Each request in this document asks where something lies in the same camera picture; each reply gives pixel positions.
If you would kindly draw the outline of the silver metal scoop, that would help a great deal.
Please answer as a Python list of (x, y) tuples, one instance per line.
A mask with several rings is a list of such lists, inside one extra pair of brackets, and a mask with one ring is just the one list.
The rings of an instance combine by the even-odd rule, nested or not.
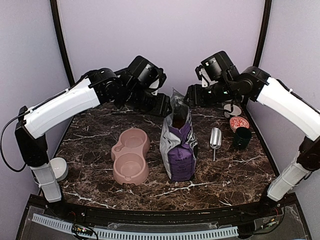
[(214, 127), (211, 129), (209, 144), (210, 147), (213, 149), (213, 161), (215, 161), (216, 150), (218, 150), (222, 145), (222, 132), (219, 128)]

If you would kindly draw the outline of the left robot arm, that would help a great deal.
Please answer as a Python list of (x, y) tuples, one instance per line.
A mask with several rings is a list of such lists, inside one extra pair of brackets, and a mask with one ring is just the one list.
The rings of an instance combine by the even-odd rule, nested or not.
[(162, 68), (149, 64), (135, 72), (128, 68), (116, 72), (109, 68), (91, 70), (51, 99), (19, 110), (14, 134), (22, 159), (58, 217), (67, 218), (71, 208), (62, 200), (47, 153), (46, 132), (78, 113), (110, 102), (118, 109), (127, 106), (144, 115), (166, 117), (171, 112), (170, 98), (163, 93), (153, 94), (166, 78)]

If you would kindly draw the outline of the purple white pet food bag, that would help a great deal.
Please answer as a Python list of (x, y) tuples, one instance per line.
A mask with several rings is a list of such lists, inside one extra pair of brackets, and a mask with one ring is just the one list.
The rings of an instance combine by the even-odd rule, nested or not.
[(198, 141), (193, 130), (192, 113), (185, 96), (172, 90), (170, 113), (163, 120), (159, 150), (169, 179), (185, 182), (193, 179), (198, 156)]

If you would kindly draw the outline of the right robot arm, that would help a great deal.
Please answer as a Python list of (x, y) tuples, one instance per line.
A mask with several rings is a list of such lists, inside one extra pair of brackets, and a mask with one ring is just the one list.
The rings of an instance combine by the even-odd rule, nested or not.
[(251, 66), (239, 73), (235, 67), (214, 70), (215, 83), (206, 87), (190, 85), (184, 103), (190, 107), (212, 107), (216, 103), (245, 96), (266, 106), (298, 127), (304, 134), (293, 161), (271, 182), (255, 205), (255, 213), (266, 217), (275, 202), (295, 187), (308, 174), (320, 168), (320, 112), (267, 72)]

